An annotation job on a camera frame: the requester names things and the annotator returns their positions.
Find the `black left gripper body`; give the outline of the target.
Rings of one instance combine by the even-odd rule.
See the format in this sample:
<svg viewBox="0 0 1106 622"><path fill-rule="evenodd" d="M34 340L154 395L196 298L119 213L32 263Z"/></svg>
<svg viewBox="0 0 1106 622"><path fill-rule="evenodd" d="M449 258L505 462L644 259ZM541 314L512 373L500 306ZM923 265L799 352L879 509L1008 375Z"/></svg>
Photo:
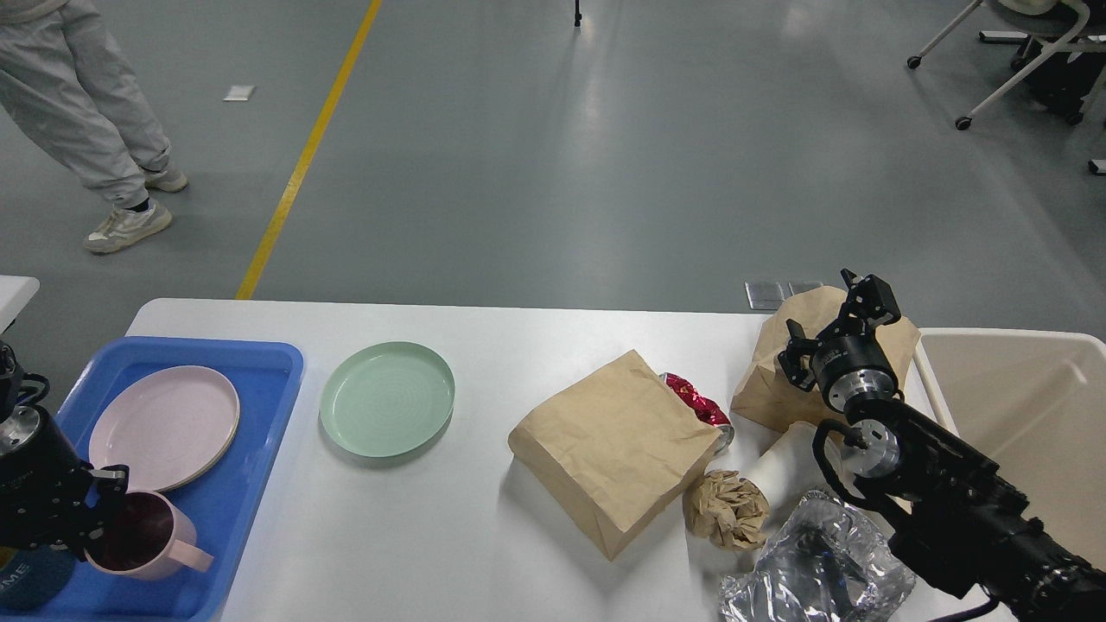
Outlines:
<svg viewBox="0 0 1106 622"><path fill-rule="evenodd" d="M91 477L52 416L17 406L3 422L1 543L12 549L82 547L92 530Z"/></svg>

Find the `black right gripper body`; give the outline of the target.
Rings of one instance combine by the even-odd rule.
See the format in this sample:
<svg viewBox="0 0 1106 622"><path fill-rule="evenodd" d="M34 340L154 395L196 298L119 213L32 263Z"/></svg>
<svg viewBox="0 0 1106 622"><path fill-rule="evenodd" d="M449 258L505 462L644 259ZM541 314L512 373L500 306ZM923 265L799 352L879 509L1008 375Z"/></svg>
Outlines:
<svg viewBox="0 0 1106 622"><path fill-rule="evenodd" d="M830 410L844 414L853 402L889 400L899 379L873 335L830 336L817 342L810 369Z"/></svg>

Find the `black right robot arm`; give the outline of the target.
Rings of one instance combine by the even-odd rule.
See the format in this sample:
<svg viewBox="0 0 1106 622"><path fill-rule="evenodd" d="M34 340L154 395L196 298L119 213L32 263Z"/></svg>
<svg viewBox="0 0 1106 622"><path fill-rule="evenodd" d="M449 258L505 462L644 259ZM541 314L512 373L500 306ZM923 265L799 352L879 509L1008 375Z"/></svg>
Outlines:
<svg viewBox="0 0 1106 622"><path fill-rule="evenodd" d="M790 385L820 388L836 413L820 421L814 460L833 493L881 515L889 549L928 584L988 601L951 615L978 619L999 605L1019 621L1100 621L1105 579L1082 556L1024 518L1027 496L1000 477L994 460L906 404L876 339L900 320L893 288L874 274L842 269L847 287L838 315L807 336L787 320L778 356Z"/></svg>

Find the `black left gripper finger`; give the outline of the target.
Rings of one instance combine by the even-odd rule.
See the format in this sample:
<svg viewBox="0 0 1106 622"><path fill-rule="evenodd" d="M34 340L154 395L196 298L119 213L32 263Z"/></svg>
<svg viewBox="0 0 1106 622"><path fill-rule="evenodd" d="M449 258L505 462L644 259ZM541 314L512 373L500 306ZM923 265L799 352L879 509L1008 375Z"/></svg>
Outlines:
<svg viewBox="0 0 1106 622"><path fill-rule="evenodd" d="M87 562L90 550L103 548L105 528L122 511L128 483L127 465L80 465L67 475L67 550L79 562Z"/></svg>

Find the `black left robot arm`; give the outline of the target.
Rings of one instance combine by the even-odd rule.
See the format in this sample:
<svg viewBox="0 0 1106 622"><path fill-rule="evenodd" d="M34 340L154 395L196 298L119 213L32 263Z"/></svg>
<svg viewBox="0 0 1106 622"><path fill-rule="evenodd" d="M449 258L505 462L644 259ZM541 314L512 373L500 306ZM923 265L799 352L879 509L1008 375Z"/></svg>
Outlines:
<svg viewBox="0 0 1106 622"><path fill-rule="evenodd" d="M40 402L50 382L29 373L15 351L1 355L1 523L3 546L52 549L87 562L98 554L131 483L124 464L94 467L79 457Z"/></svg>

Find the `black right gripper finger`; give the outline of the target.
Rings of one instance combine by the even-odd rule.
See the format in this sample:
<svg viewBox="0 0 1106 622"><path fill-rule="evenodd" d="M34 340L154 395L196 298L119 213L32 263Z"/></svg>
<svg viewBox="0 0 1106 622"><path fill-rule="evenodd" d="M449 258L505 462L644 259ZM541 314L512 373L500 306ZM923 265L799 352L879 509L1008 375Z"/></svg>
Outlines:
<svg viewBox="0 0 1106 622"><path fill-rule="evenodd" d="M888 326L901 319L893 288L879 276L858 276L849 268L842 268L839 273L846 296L837 318L830 323L830 336L874 338L878 326Z"/></svg>
<svg viewBox="0 0 1106 622"><path fill-rule="evenodd" d="M799 387L802 392L810 392L817 385L817 374L804 360L817 353L820 341L807 338L802 324L793 319L787 319L785 326L787 340L785 349L778 355L779 369L785 374L791 386Z"/></svg>

